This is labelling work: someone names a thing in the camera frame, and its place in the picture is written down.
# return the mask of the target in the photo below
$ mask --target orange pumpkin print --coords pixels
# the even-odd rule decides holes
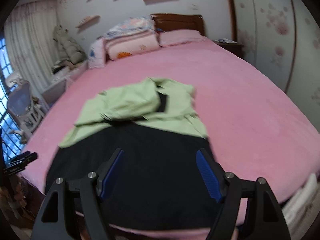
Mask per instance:
[[[128,57],[128,56],[132,56],[132,54],[129,52],[119,52],[118,53],[118,58]]]

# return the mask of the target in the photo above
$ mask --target window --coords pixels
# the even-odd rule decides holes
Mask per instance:
[[[9,134],[11,129],[19,130],[17,124],[7,112],[8,94],[10,90],[7,88],[4,80],[12,73],[10,66],[5,40],[0,39],[0,127],[2,129],[2,149],[4,160],[20,154],[23,144],[19,143],[20,137],[16,134]]]

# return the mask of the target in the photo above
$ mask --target wall outlet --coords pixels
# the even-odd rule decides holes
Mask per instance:
[[[198,6],[198,4],[193,3],[193,4],[191,4],[190,9],[191,10],[199,10],[199,6]]]

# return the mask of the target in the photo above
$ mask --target chair backrest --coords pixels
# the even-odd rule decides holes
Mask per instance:
[[[9,95],[7,108],[10,113],[23,117],[33,108],[31,87],[28,81],[24,81]]]

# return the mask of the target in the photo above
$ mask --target wooden headboard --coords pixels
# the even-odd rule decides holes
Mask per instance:
[[[179,29],[197,30],[205,36],[204,21],[201,15],[182,15],[157,13],[151,14],[156,22],[156,28],[165,32]]]

